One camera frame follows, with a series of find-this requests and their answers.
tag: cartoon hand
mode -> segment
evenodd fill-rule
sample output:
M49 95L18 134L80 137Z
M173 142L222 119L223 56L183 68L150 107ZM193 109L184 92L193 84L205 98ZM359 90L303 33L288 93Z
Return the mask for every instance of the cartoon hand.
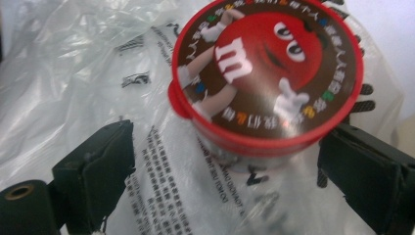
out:
M309 96L306 93L297 95L291 89L290 82L286 77L281 78L279 86L282 93L276 99L274 114L284 120L291 121L300 112L301 106L308 102Z
M205 42L214 42L219 37L220 33L225 29L226 25L218 22L215 26L210 28L204 27L201 31Z

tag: white surface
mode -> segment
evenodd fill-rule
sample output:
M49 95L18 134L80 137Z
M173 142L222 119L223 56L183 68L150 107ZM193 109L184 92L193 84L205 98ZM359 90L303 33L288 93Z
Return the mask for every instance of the white surface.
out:
M4 53L11 47L14 15L23 0L0 0ZM404 93L400 119L415 114L415 1L346 0L349 12L369 31Z

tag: cartoon mouth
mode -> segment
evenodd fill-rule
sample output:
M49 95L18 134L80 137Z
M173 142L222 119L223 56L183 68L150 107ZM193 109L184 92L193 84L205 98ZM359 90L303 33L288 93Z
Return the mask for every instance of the cartoon mouth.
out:
M276 55L272 53L272 51L268 48L268 46L264 43L263 47L265 49L266 56L268 57L269 61L271 63L283 70L286 70L286 67L281 63L281 61L278 59Z

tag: cartoon face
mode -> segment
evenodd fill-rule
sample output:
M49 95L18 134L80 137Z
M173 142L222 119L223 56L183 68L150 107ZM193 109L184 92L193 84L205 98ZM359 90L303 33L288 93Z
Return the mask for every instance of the cartoon face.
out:
M249 93L278 95L282 77L297 90L317 73L322 46L301 20L279 13L246 16L228 25L214 60L228 83Z

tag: red lid rim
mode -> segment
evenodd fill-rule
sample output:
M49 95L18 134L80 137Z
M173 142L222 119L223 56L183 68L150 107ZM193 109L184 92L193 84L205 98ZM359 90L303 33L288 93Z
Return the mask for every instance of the red lid rim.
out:
M288 138L288 139L278 139L278 140L271 140L271 139L265 139L265 138L254 138L254 137L247 137L247 136L241 136L236 133L230 132L218 125L215 125L207 120L205 120L203 117L201 117L195 110L192 109L189 101L186 99L183 92L181 92L181 87L178 82L178 74L177 74L177 68L178 68L178 54L179 54L179 48L183 41L183 38L185 36L186 31L189 30L189 27L193 24L193 22L198 19L202 14L204 14L208 9L211 7L218 5L225 0L216 0L208 5L206 5L203 9L200 10L189 22L185 25L182 32L179 34L174 51L172 56L172 74L173 74L173 80L171 81L172 88L180 90L180 92L175 92L177 95L177 99L180 101L181 105L183 106L184 110L187 111L187 113L195 119L197 122L200 123L200 125L206 127L206 131L211 132L212 134L221 136L221 139L226 139L227 141L231 142L232 145L243 145L248 148L253 149L262 149L263 151L266 150L273 150L273 149L280 149L280 148L288 148L296 145L304 145L304 143L310 143L314 142L321 137L323 137L325 134L327 134L330 130L332 130L336 125L338 125L350 112L351 108L353 107L355 101L357 100L357 97L360 94L361 85L363 83L363 60L360 48L358 46L358 42L354 37L354 34L351 32L351 30L346 26L344 21L332 10L328 9L327 7L323 6L322 4L315 3L310 0L302 0L306 2L307 4L313 5L317 8L320 8L324 10L327 15L329 15L333 20L335 20L340 27L345 31L346 35L348 36L351 45L353 47L354 56L356 59L356 74L355 74L355 82L353 86L353 90L350 94L350 96L347 98L345 104L343 107L336 112L334 116L332 116L329 120L327 120L325 123L319 125L318 127L304 133L301 136L297 136L294 138Z

